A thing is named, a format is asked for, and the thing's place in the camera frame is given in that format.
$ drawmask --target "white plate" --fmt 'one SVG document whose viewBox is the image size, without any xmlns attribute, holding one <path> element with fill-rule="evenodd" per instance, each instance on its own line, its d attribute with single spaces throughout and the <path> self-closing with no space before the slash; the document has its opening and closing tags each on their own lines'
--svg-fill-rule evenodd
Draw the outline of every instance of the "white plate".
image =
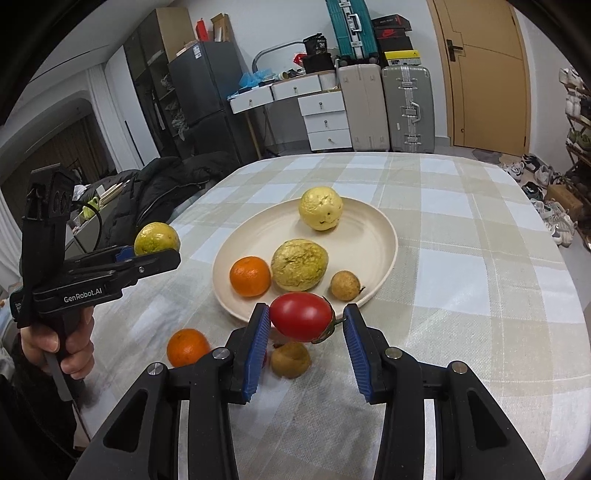
<svg viewBox="0 0 591 480">
<path fill-rule="evenodd" d="M 324 277 L 309 292 L 326 297 L 338 319 L 346 302 L 330 294 L 330 280 L 340 270 L 357 275 L 365 289 L 355 299 L 358 306 L 366 303 L 384 283 L 398 254 L 398 237 L 390 220 L 378 209 L 349 198 L 343 198 L 343 214 L 336 228 L 317 232 L 300 220 L 299 199 L 289 200 L 257 213 L 232 232 L 213 262 L 213 291 L 220 304 L 231 315 L 248 322 L 257 302 L 271 304 L 285 293 L 274 282 L 266 293 L 246 299 L 230 284 L 229 273 L 234 262 L 254 255 L 271 265 L 275 250 L 293 238 L 306 238 L 321 245 L 329 254 Z"/>
</svg>

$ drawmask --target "tangerine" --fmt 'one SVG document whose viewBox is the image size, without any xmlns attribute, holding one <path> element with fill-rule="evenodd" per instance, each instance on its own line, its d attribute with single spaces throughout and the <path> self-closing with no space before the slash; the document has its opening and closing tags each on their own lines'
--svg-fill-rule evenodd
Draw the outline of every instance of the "tangerine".
<svg viewBox="0 0 591 480">
<path fill-rule="evenodd" d="M 211 350 L 204 334 L 194 328 L 184 328 L 170 338 L 166 355 L 173 367 L 183 367 L 195 363 Z"/>
<path fill-rule="evenodd" d="M 230 283 L 242 297 L 258 297 L 271 286 L 271 270 L 262 258 L 244 257 L 230 269 Z"/>
</svg>

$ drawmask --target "human hand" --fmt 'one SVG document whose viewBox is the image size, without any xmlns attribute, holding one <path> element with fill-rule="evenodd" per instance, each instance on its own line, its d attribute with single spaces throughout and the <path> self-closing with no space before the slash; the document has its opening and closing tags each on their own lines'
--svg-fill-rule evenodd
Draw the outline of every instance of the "human hand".
<svg viewBox="0 0 591 480">
<path fill-rule="evenodd" d="M 80 311 L 80 323 L 74 333 L 66 339 L 66 349 L 70 355 L 61 363 L 61 370 L 74 380 L 84 378 L 95 366 L 93 353 L 94 344 L 90 341 L 90 334 L 95 326 L 92 316 L 94 307 L 87 307 Z M 60 349 L 57 333 L 48 326 L 36 323 L 21 329 L 22 352 L 27 360 L 50 373 L 49 366 L 43 352 L 56 353 Z"/>
</svg>

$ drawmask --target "wooden door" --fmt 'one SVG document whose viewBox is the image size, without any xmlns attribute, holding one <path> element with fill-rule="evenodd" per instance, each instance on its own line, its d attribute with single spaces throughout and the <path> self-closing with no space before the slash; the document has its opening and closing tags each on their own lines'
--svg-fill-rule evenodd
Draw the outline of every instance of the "wooden door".
<svg viewBox="0 0 591 480">
<path fill-rule="evenodd" d="M 440 50 L 446 52 L 449 68 L 453 144 L 523 155 L 530 94 L 527 59 L 511 6 L 505 0 L 434 4 L 443 32 Z"/>
</svg>

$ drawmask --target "luggage handle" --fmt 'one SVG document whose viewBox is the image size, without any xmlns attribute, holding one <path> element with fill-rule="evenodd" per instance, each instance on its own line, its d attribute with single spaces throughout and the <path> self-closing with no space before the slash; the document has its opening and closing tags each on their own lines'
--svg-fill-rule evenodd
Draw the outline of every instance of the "luggage handle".
<svg viewBox="0 0 591 480">
<path fill-rule="evenodd" d="M 361 27 L 361 20 L 359 19 L 359 14 L 347 14 L 347 20 L 351 32 L 361 32 L 363 30 Z"/>
<path fill-rule="evenodd" d="M 410 104 L 417 109 L 417 117 L 411 119 L 411 122 L 415 124 L 421 121 L 421 106 L 415 102 L 410 102 Z"/>
</svg>

